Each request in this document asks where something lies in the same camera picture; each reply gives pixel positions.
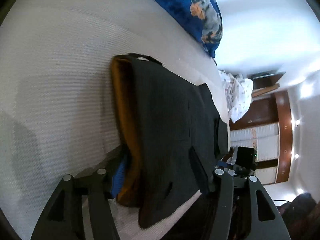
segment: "orange fabric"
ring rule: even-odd
[[[131,152],[131,163],[124,177],[124,184],[117,196],[121,205],[135,205],[141,173],[141,143],[139,137],[137,102],[133,70],[129,60],[114,57],[111,62],[116,110],[125,143]]]

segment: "metal screw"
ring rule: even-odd
[[[214,171],[214,173],[217,174],[217,175],[222,175],[224,173],[224,171],[222,169],[216,169]]]
[[[256,176],[250,176],[249,180],[251,180],[252,182],[257,182],[258,178]]]
[[[97,173],[99,174],[99,175],[103,175],[103,174],[105,174],[107,171],[106,171],[106,169],[104,169],[104,168],[102,168],[102,169],[98,169],[98,171],[97,171]]]
[[[69,181],[69,180],[71,180],[71,177],[72,177],[72,176],[71,176],[70,174],[64,175],[64,176],[63,176],[63,180],[64,180],[64,181]]]

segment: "bed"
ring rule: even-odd
[[[207,83],[228,123],[214,60],[153,0],[17,0],[1,25],[0,206],[23,240],[64,174],[114,157],[120,139],[108,66],[112,56],[129,52],[150,55],[193,84]],[[151,228],[153,239],[199,195]],[[137,228],[137,209],[115,202],[111,208],[122,240],[150,235]]]

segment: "white cabinet door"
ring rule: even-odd
[[[256,162],[279,158],[279,145],[279,135],[253,140],[231,142],[231,146],[255,148],[257,151]]]
[[[279,134],[279,123],[235,130],[230,132],[232,142],[258,139]]]
[[[255,171],[256,177],[260,180],[261,184],[271,184],[276,182],[277,167],[266,169],[259,169]]]

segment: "blue pillow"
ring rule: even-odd
[[[216,0],[155,0],[204,50],[215,57],[223,34],[222,17]]]

